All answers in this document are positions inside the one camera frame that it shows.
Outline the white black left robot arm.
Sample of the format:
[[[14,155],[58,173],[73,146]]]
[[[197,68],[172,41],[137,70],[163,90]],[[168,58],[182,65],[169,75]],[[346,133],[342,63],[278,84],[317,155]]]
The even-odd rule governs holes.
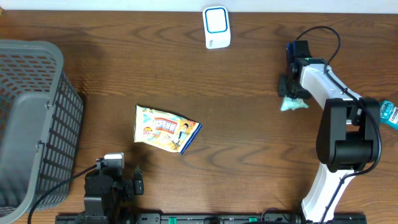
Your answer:
[[[136,216],[130,208],[138,195],[144,194],[143,174],[139,166],[130,179],[123,179],[120,167],[103,167],[85,177],[85,211],[79,223],[135,223]]]

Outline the green wet wipes pack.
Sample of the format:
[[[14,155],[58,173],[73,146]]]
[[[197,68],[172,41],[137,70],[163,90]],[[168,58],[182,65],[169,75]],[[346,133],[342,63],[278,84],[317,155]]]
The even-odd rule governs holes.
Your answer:
[[[288,110],[296,110],[300,108],[308,108],[308,105],[306,102],[304,102],[303,99],[301,98],[290,98],[288,96],[285,96],[282,100],[282,104],[280,107],[281,111],[288,111]]]

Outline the yellow snack bag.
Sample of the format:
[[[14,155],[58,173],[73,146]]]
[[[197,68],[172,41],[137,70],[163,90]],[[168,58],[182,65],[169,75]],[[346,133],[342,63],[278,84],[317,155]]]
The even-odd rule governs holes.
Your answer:
[[[191,145],[202,124],[182,116],[137,105],[134,142],[183,154]]]

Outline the blue mouthwash bottle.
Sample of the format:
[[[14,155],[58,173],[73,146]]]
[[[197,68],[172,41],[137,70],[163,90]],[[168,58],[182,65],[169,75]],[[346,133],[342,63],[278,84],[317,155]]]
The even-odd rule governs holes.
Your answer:
[[[391,101],[384,100],[380,107],[380,121],[393,129],[397,130],[398,108]]]

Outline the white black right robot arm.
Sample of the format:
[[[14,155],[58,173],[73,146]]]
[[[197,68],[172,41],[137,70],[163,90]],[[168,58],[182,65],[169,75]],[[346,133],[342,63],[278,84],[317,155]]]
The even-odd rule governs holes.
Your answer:
[[[279,96],[314,98],[323,110],[316,141],[320,165],[300,203],[300,223],[333,223],[335,208],[348,184],[373,170],[381,158],[379,102],[351,91],[328,62],[311,56],[306,40],[287,44],[287,73]]]

